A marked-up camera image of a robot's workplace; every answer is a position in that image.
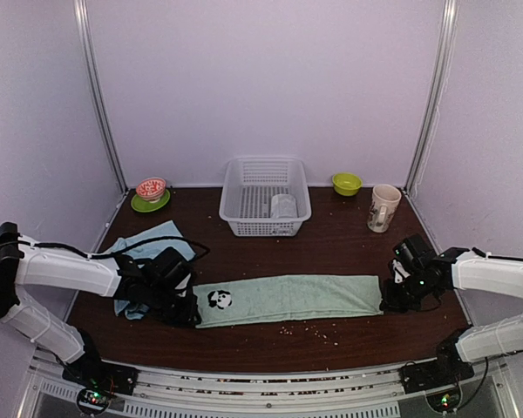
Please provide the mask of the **white plastic basket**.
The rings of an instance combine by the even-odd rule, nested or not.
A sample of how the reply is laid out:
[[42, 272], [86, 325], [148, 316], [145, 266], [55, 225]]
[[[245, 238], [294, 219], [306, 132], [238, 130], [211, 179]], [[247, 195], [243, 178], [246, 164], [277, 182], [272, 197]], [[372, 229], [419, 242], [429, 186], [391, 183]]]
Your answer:
[[[295, 197], [297, 217], [271, 219], [274, 195]], [[302, 162], [294, 158], [236, 158], [228, 162], [219, 216], [237, 237], [293, 237], [312, 214]]]

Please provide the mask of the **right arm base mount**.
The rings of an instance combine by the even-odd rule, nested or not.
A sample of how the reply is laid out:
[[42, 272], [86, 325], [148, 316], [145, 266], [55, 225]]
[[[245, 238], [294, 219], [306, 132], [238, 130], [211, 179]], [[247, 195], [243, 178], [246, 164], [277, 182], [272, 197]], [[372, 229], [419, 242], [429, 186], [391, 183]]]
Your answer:
[[461, 382], [471, 379], [474, 370], [468, 364], [449, 369], [440, 366], [438, 360], [410, 361], [399, 369], [399, 376], [406, 394], [424, 392], [428, 407], [447, 415], [463, 405]]

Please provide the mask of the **right aluminium frame post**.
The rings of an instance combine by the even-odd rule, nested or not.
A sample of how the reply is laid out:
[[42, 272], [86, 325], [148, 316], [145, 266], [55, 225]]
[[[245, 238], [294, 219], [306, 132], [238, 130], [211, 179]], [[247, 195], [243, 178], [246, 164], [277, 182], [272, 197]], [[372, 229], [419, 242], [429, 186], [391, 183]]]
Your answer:
[[405, 184], [406, 193], [416, 198], [422, 182], [439, 119], [439, 105], [449, 77], [454, 38], [458, 19], [458, 1], [444, 1], [437, 54], [431, 77], [431, 86], [425, 106], [425, 114], [418, 135], [417, 146]]

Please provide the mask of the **green panda towel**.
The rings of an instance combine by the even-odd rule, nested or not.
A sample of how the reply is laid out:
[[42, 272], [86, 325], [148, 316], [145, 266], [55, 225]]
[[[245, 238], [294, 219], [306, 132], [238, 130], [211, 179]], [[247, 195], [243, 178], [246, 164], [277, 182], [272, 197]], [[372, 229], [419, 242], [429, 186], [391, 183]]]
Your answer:
[[289, 320], [379, 316], [382, 295], [372, 275], [282, 275], [194, 287], [198, 328]]

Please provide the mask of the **aluminium frame post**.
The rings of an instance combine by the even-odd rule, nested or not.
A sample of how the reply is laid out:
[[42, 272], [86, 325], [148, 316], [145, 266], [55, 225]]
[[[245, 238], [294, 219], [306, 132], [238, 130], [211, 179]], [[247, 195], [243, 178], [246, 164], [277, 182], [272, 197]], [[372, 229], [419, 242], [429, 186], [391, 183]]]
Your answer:
[[422, 182], [439, 119], [439, 105], [449, 77], [454, 38], [458, 19], [458, 1], [444, 1], [437, 54], [431, 77], [431, 86], [425, 106], [425, 114], [418, 135], [417, 146], [405, 184], [406, 193], [416, 198]]
[[129, 187], [122, 170], [119, 154], [112, 136], [112, 128], [105, 107], [105, 99], [101, 89], [97, 60], [92, 42], [92, 31], [89, 21], [88, 5], [85, 0], [74, 0], [74, 12], [78, 35], [85, 60], [85, 68], [92, 95], [92, 106], [98, 122], [102, 142], [105, 146], [107, 160], [112, 169], [119, 191], [126, 194]]

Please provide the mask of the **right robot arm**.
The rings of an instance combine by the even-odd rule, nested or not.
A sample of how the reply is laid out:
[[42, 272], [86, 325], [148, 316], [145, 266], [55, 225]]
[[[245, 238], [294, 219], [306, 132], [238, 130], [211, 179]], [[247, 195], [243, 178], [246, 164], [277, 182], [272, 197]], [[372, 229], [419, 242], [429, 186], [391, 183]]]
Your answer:
[[[439, 300], [448, 290], [479, 290], [523, 300], [523, 258], [493, 255], [476, 247], [450, 247], [436, 253], [414, 234], [393, 248], [391, 278], [382, 286], [380, 308], [421, 312], [428, 296]], [[445, 385], [463, 365], [523, 352], [523, 313], [497, 322], [458, 330], [437, 347], [429, 375]]]

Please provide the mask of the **rolled grey towel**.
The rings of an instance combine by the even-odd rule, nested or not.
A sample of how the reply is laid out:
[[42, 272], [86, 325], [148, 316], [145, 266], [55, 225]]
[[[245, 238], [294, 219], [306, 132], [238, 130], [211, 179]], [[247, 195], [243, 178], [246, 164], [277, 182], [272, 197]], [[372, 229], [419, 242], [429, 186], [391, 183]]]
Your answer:
[[288, 219], [297, 217], [296, 199], [287, 193], [279, 193], [272, 197], [270, 205], [271, 219]]

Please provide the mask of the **light blue towel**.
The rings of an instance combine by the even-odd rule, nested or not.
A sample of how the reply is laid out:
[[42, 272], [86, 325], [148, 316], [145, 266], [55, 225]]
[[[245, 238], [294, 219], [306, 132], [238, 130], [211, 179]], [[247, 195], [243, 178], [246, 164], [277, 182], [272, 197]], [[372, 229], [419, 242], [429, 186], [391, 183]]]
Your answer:
[[[162, 236], [183, 237], [176, 224], [172, 220], [169, 220], [133, 236], [126, 238], [119, 237], [112, 246], [105, 250], [105, 252], [111, 253], [127, 249], [129, 246], [145, 239]], [[143, 244], [131, 249], [129, 252], [126, 252], [126, 254], [134, 259], [154, 259], [167, 247], [173, 247], [187, 261], [191, 260], [196, 255], [196, 252], [188, 243], [177, 239], [159, 240]], [[127, 300], [115, 300], [113, 306], [115, 315], [124, 315], [127, 320], [141, 320], [149, 311], [147, 305]]]

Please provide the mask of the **front aluminium rail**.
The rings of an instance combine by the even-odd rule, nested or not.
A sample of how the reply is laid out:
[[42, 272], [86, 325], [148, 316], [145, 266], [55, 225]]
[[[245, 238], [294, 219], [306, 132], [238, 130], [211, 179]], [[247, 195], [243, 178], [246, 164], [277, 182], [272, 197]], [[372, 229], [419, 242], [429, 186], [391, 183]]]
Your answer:
[[400, 365], [301, 374], [142, 367], [132, 394], [95, 417], [521, 417], [500, 361], [451, 386], [409, 393]]

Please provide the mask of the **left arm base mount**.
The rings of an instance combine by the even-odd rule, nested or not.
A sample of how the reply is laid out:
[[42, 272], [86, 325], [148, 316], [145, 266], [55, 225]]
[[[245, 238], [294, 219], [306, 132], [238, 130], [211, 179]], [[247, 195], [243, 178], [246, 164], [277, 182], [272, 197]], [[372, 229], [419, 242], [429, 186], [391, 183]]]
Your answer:
[[107, 363], [105, 377], [84, 380], [68, 368], [62, 373], [66, 381], [82, 386], [76, 395], [76, 406], [88, 416], [104, 413], [120, 395], [132, 395], [138, 381], [139, 371], [135, 367]]

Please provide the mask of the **lime green bowl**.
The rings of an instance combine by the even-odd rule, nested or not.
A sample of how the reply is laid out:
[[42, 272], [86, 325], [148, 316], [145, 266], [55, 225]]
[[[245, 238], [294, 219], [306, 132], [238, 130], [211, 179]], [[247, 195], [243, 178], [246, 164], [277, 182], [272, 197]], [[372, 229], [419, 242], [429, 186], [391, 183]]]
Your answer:
[[339, 172], [332, 177], [334, 191], [344, 197], [355, 196], [363, 187], [362, 180], [350, 172]]

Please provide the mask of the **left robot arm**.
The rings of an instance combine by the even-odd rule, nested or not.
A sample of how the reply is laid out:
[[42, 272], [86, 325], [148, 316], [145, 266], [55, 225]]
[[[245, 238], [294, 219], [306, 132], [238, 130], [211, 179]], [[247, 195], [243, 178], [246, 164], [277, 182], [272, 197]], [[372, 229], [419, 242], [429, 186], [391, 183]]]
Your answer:
[[173, 327], [195, 327], [201, 317], [193, 292], [196, 242], [172, 221], [127, 239], [107, 253], [37, 242], [17, 225], [0, 225], [0, 321], [47, 348], [60, 364], [90, 387], [102, 385], [108, 369], [92, 338], [40, 305], [25, 286], [48, 286], [94, 293], [145, 308]]

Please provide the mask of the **left aluminium frame post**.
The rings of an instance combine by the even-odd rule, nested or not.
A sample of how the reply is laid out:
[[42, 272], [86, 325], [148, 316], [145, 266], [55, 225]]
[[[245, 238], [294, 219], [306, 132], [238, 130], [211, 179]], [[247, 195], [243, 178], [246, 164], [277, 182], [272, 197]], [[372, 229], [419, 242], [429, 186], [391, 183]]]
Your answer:
[[92, 42], [92, 31], [89, 21], [88, 5], [85, 0], [74, 0], [74, 12], [78, 35], [85, 60], [85, 68], [92, 95], [92, 106], [98, 122], [102, 142], [105, 146], [107, 160], [112, 169], [119, 191], [126, 194], [129, 187], [122, 170], [119, 154], [112, 136], [112, 128], [105, 107], [105, 99], [101, 89], [97, 60]]

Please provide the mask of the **red patterned bowl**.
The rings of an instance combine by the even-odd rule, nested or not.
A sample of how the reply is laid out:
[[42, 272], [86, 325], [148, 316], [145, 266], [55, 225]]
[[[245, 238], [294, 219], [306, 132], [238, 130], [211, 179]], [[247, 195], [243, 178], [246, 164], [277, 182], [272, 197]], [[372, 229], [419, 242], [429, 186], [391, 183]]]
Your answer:
[[136, 188], [137, 195], [145, 202], [159, 201], [166, 191], [166, 181], [163, 178], [144, 179]]

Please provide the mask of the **green plate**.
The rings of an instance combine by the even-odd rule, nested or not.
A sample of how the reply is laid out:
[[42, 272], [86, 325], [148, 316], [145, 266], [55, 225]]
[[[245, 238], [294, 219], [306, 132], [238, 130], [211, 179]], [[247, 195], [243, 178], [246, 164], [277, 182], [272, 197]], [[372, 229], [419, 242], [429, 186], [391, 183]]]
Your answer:
[[135, 212], [139, 213], [150, 213], [156, 212], [159, 209], [166, 206], [171, 198], [171, 193], [168, 189], [165, 190], [164, 194], [160, 197], [159, 200], [155, 202], [146, 201], [142, 199], [138, 194], [135, 194], [131, 200], [131, 208]]

